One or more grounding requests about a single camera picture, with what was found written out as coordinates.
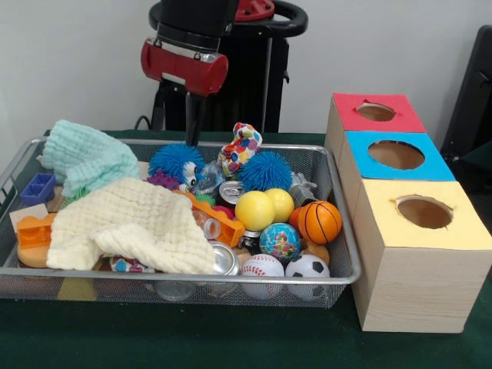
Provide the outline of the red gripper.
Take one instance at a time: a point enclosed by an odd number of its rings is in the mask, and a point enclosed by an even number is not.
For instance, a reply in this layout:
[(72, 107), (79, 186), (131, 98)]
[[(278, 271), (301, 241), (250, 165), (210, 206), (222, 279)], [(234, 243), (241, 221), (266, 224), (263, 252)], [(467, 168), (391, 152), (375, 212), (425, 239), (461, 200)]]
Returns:
[(186, 94), (186, 145), (196, 146), (203, 120), (203, 98), (220, 91), (228, 73), (228, 59), (217, 52), (200, 52), (160, 42), (145, 40), (141, 50), (144, 74), (160, 81), (151, 115), (151, 130), (165, 126), (165, 102), (170, 81), (184, 86)]

